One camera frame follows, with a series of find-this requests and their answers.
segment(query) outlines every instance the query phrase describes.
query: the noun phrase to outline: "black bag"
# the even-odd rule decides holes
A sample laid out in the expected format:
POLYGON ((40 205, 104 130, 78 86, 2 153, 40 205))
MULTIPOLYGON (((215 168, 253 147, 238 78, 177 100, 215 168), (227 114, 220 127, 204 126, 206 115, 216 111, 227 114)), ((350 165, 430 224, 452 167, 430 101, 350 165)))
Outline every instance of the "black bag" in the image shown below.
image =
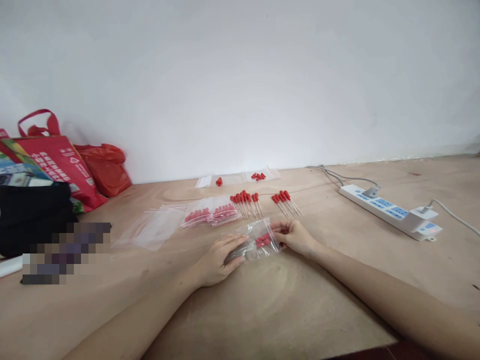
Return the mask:
POLYGON ((0 185, 0 255, 12 258, 36 253, 36 244, 49 244, 55 233, 79 220, 73 213, 70 186, 17 187, 0 185))

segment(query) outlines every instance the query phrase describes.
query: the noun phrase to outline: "wooden board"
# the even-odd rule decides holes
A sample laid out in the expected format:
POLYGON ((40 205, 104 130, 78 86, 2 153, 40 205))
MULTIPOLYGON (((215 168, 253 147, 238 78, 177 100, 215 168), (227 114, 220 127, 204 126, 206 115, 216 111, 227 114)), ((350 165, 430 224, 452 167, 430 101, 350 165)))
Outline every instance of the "wooden board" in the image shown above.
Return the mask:
MULTIPOLYGON (((480 228, 480 158, 457 156, 329 167, 367 177, 380 195, 405 209, 436 198, 480 228)), ((270 200, 287 189, 319 241, 398 277, 480 323, 480 239, 439 212, 437 242, 418 242, 338 194, 322 171, 282 170, 280 180, 195 189, 196 179, 135 185, 84 222, 111 222, 115 241, 144 210, 163 204, 258 192, 270 200)), ((363 181, 349 181, 367 187, 363 181)), ((113 249, 101 283, 22 286, 21 274, 0 279, 0 345, 6 359, 58 359, 88 334, 201 255, 220 234, 248 223, 174 234, 157 252, 113 249)), ((217 286, 196 291, 176 312, 151 351, 162 359, 324 359, 390 344, 395 334, 342 284, 290 250, 247 263, 217 286)))

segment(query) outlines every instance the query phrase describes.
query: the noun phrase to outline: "white wall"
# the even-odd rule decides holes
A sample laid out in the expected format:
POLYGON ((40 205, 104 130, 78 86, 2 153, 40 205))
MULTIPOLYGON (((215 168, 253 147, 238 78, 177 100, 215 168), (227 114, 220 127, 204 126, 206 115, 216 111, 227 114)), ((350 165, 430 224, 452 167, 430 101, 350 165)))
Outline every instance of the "white wall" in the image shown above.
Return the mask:
POLYGON ((136 183, 480 150, 480 3, 0 0, 0 128, 49 108, 136 183))

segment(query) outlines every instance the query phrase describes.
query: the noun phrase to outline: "forearm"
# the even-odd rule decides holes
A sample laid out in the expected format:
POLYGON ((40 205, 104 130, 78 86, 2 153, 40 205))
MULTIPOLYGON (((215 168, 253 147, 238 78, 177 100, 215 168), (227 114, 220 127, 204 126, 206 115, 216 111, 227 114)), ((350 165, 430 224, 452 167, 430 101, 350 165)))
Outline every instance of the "forearm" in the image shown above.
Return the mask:
POLYGON ((321 244, 310 256, 400 334, 451 359, 478 359, 480 328, 417 288, 321 244))
POLYGON ((140 359, 175 311, 199 287, 195 274, 181 272, 167 286, 90 334, 65 359, 140 359))

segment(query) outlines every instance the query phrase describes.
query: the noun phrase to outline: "red plastic bag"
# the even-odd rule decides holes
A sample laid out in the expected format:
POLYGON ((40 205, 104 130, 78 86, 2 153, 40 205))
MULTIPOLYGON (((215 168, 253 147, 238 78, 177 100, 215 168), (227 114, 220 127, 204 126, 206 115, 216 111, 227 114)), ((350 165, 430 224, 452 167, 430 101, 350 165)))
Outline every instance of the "red plastic bag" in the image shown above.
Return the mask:
POLYGON ((90 169, 100 194, 114 197, 132 185, 122 166, 125 154, 118 147, 110 144, 75 145, 75 149, 90 169))
POLYGON ((21 138, 13 140, 25 152, 22 155, 38 164, 48 179, 70 184, 75 213, 87 213, 107 202, 107 199, 97 192, 94 179, 74 146, 60 133, 59 122, 53 112, 40 109, 25 116, 18 122, 18 132, 21 138), (50 114, 47 127, 33 125, 25 133, 21 124, 40 114, 50 114))

